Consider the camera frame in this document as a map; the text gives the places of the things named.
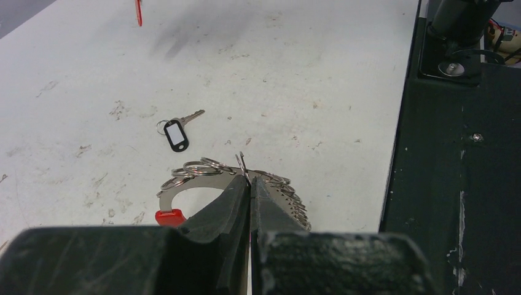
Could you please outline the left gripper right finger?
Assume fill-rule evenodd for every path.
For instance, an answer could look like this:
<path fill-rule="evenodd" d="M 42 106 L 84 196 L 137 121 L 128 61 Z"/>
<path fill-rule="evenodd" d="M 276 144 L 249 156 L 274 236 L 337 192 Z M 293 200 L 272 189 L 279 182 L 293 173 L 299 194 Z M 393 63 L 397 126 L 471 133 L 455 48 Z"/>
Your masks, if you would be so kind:
<path fill-rule="evenodd" d="M 405 235 L 309 232 L 251 187 L 253 294 L 437 294 L 428 262 Z"/>

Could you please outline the key with red tag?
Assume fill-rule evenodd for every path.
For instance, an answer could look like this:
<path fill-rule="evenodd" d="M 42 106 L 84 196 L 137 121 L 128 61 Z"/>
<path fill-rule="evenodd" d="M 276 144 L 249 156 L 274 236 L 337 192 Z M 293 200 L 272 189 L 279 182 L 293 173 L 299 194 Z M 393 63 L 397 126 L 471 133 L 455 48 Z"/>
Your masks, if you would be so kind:
<path fill-rule="evenodd" d="M 138 26 L 143 25 L 143 16 L 142 16 L 142 10 L 141 10 L 141 3 L 142 0 L 135 0 L 135 10 L 136 10 L 136 19 L 138 22 Z"/>

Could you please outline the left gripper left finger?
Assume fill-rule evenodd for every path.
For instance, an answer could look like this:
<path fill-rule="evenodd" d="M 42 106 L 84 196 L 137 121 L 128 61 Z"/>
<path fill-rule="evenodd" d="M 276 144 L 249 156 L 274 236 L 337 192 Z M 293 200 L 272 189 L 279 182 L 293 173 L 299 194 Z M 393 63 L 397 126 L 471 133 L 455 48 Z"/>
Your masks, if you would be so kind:
<path fill-rule="evenodd" d="M 41 227 L 1 258 L 2 294 L 246 294 L 249 187 L 170 226 Z"/>

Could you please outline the key with black tag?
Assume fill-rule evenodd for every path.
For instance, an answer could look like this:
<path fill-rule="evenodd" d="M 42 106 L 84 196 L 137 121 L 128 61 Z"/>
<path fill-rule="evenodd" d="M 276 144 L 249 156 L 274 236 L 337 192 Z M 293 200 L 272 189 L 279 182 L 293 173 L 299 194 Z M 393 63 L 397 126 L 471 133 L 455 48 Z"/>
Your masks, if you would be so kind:
<path fill-rule="evenodd" d="M 184 130 L 185 125 L 204 113 L 205 110 L 200 109 L 185 117 L 161 120 L 156 124 L 156 131 L 160 135 L 166 136 L 172 151 L 183 152 L 189 147 L 189 140 Z"/>

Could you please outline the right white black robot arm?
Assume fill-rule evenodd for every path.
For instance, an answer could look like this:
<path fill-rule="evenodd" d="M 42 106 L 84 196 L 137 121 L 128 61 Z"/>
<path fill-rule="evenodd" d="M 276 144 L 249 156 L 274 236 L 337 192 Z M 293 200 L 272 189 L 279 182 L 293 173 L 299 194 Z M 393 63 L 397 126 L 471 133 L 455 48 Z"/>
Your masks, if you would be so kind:
<path fill-rule="evenodd" d="M 496 65 L 505 59 L 480 47 L 489 20 L 503 1 L 441 1 L 426 24 L 419 74 L 463 85 L 479 85 L 482 58 Z"/>

